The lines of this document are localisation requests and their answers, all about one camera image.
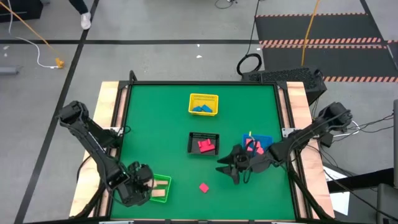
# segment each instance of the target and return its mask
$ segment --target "black basket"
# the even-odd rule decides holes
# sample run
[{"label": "black basket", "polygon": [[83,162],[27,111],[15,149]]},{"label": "black basket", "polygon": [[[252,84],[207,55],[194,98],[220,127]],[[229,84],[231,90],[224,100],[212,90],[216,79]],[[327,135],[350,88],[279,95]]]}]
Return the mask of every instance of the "black basket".
[{"label": "black basket", "polygon": [[[210,139],[211,143],[214,144],[215,149],[201,153],[198,145],[198,141],[204,141]],[[199,154],[207,156],[218,155],[218,149],[220,147],[220,135],[211,133],[189,133],[188,137],[188,153],[189,154]]]}]

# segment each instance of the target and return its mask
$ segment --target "green tabletop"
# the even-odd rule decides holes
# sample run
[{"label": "green tabletop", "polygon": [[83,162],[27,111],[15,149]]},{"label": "green tabletop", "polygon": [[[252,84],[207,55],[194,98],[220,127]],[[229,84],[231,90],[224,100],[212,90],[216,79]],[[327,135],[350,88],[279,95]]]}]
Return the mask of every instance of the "green tabletop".
[{"label": "green tabletop", "polygon": [[[218,95],[218,114],[190,114],[191,93]],[[134,85],[126,125],[131,132],[124,137],[121,162],[148,164],[172,182],[166,203],[148,201],[128,208],[113,203],[111,218],[294,220],[282,168],[252,174],[248,184],[241,175],[239,185],[215,170],[223,166],[217,159],[227,156],[249,131],[282,139],[272,85]],[[220,154],[188,154],[189,132],[219,134]],[[206,194],[199,189],[201,183],[210,188]]]}]

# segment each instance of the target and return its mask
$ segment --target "concrete floor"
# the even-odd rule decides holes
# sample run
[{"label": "concrete floor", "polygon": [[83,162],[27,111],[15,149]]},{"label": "concrete floor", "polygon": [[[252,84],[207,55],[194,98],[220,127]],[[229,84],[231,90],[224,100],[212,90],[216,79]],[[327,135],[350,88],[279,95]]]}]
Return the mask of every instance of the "concrete floor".
[{"label": "concrete floor", "polygon": [[[87,0],[88,7],[93,0]],[[259,14],[311,13],[316,0],[265,0]],[[367,0],[385,39],[398,39],[395,0]],[[88,40],[248,39],[256,1],[239,1],[225,10],[210,0],[100,0]],[[363,12],[357,0],[322,0],[319,13]],[[64,0],[51,0],[42,18],[27,21],[46,39],[78,40],[80,17]],[[8,24],[0,24],[0,39]],[[13,34],[36,39],[20,22]],[[1,45],[0,66],[20,65],[16,76],[0,77],[0,217],[12,223],[21,204],[32,169],[42,147],[51,116],[68,73],[76,45],[55,45],[67,62],[63,70],[39,67],[31,45]],[[84,102],[94,113],[100,84],[126,80],[133,69],[140,80],[239,80],[236,64],[247,45],[85,45],[66,103]],[[53,64],[54,56],[40,45],[40,61]],[[254,45],[251,52],[257,51]],[[249,70],[255,62],[244,67]],[[367,123],[392,112],[398,98],[396,83],[327,83],[318,110],[333,101],[350,108],[354,120]],[[390,125],[390,121],[374,129]],[[334,144],[327,151],[340,167],[362,174],[392,166],[392,130],[360,133]],[[83,148],[65,129],[57,126],[25,222],[67,218],[75,190],[75,176]]]}]

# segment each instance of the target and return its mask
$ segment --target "yellow object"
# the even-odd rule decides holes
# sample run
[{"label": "yellow object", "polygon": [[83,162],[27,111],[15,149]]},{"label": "yellow object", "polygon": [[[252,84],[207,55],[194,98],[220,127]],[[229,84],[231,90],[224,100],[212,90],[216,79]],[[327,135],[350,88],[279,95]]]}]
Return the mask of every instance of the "yellow object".
[{"label": "yellow object", "polygon": [[[196,112],[193,109],[197,106],[207,105],[213,112]],[[209,94],[191,93],[189,97],[188,112],[195,115],[202,116],[216,116],[218,113],[218,96]]]},{"label": "yellow object", "polygon": [[[42,36],[40,36],[38,33],[36,33],[33,28],[31,28],[23,19],[21,19],[15,12],[13,12],[11,9],[9,9],[3,2],[0,1],[0,5],[2,5],[4,8],[6,8],[10,13],[12,13],[15,17],[17,17],[26,27],[30,29],[38,38],[43,40],[45,44],[47,44],[48,47],[50,47],[51,50],[53,50],[59,57],[61,56],[61,53],[58,52],[58,50],[55,50]],[[58,68],[63,68],[63,64],[65,63],[64,61],[60,60],[59,58],[55,59],[55,62],[58,65]]]},{"label": "yellow object", "polygon": [[307,33],[305,34],[303,53],[301,55],[301,66],[304,65],[305,47],[307,46],[308,35],[310,33],[310,30],[311,30],[313,18],[315,17],[315,14],[317,13],[319,2],[320,2],[320,0],[317,0],[317,3],[315,5],[315,9],[313,10],[313,13],[312,13],[312,16],[311,16],[310,25],[308,25]]}]

